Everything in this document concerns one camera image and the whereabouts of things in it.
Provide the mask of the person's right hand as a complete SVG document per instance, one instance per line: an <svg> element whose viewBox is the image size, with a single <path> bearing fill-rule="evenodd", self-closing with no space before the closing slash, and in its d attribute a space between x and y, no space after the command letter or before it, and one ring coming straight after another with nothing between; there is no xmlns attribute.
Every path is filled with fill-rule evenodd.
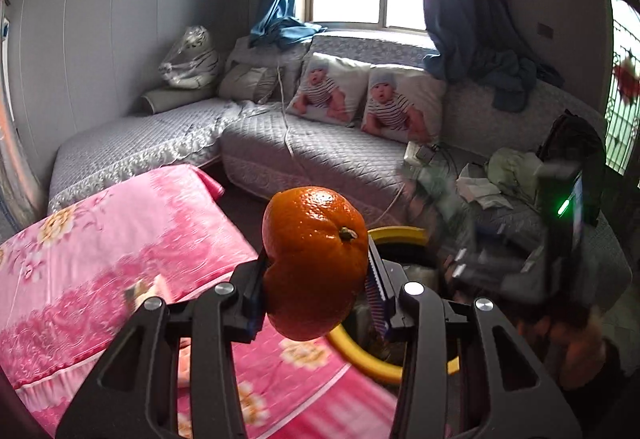
<svg viewBox="0 0 640 439"><path fill-rule="evenodd" d="M605 365L606 345L600 312L594 309L588 323L581 329L546 317L536 324L518 321L518 334L533 345L539 338L549 338L551 344L564 350L556 379L566 389L582 387L597 376Z"/></svg>

